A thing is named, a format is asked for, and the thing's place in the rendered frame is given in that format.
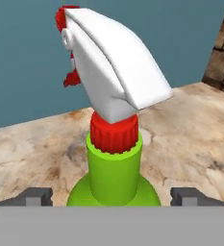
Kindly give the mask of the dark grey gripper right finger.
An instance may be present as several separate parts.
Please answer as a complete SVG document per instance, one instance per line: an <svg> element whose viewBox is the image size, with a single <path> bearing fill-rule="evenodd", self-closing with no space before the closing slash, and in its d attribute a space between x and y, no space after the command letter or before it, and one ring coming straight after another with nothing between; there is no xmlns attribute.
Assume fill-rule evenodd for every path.
<svg viewBox="0 0 224 246"><path fill-rule="evenodd" d="M209 207L224 206L224 202L208 197L195 187L172 187L170 189L171 206Z"/></svg>

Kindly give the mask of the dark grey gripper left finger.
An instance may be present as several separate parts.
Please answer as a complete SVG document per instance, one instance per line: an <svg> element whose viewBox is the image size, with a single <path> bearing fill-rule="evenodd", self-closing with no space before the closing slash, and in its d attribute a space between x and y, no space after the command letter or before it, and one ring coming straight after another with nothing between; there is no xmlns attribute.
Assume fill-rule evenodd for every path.
<svg viewBox="0 0 224 246"><path fill-rule="evenodd" d="M17 196L0 201L0 206L52 207L52 196L51 187L28 187Z"/></svg>

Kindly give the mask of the green spray bottle white nozzle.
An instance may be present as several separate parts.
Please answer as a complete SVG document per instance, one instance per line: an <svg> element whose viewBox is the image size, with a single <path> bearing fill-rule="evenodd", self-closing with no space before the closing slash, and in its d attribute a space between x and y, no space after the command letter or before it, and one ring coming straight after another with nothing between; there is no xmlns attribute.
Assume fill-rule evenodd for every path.
<svg viewBox="0 0 224 246"><path fill-rule="evenodd" d="M158 206L154 187L139 173L139 111L172 96L142 40L123 24L91 9L62 6L56 25L70 53L65 86L82 85L93 108L86 137L88 172L69 206Z"/></svg>

